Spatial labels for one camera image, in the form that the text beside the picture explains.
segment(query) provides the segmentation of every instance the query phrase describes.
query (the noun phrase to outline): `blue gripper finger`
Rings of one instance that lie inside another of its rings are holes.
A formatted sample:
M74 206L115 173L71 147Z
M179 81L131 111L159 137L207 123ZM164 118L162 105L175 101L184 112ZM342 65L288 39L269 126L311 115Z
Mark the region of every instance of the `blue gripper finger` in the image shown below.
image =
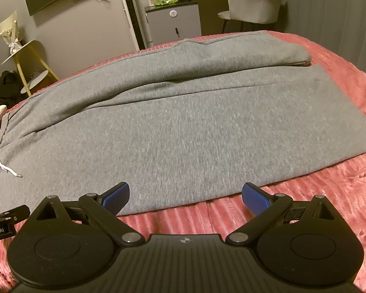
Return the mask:
M273 203L273 196L252 183L245 183L241 193L243 203L255 215L261 214Z
M116 215L128 203L130 198L129 184L121 182L99 195L96 201L110 213Z

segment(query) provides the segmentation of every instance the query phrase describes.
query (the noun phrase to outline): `pink bedspread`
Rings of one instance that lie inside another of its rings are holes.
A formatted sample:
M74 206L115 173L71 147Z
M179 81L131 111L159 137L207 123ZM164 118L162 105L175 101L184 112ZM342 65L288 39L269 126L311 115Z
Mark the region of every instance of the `pink bedspread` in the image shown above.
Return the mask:
M366 115L366 74L364 72L307 39L286 33L270 33L287 42L303 45L312 54L313 63L323 65L342 91ZM198 37L196 40L216 36ZM286 193L295 200L310 200L316 194L324 194L330 199L363 244L365 259L355 284L366 292L366 153L309 175L266 186L264 189L272 194ZM120 219L145 236L151 233L220 233L225 237L251 217L252 214L242 203L239 194L188 206L123 216ZM16 283L5 257L5 250L10 241L11 239L0 241L0 287L4 290L9 290Z

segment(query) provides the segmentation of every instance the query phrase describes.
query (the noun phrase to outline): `gray cabinet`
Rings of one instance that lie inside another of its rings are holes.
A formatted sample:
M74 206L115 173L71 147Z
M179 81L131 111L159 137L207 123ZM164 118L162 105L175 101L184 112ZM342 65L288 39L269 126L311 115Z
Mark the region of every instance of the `gray cabinet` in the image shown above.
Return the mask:
M196 2L173 6L146 7L146 18L153 45L201 36L201 23Z

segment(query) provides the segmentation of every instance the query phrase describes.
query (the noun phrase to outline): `black bag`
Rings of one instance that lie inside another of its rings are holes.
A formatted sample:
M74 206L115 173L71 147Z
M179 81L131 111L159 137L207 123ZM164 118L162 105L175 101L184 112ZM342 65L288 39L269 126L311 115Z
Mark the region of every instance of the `black bag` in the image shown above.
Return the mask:
M3 71L0 77L0 105L6 105L7 109L21 102L26 97L20 93L23 83L17 74Z

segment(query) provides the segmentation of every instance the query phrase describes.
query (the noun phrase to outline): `metal screw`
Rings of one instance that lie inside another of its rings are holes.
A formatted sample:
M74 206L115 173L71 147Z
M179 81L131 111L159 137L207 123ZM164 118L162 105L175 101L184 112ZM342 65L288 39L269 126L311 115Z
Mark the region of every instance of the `metal screw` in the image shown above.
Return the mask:
M127 232L126 234L124 234L122 236L122 240L124 242L129 242L129 243L137 242L140 239L141 239L141 235L136 232Z
M248 240L248 235L244 234L242 232L234 232L232 234L229 235L229 239L231 239L231 241L233 242L244 242Z

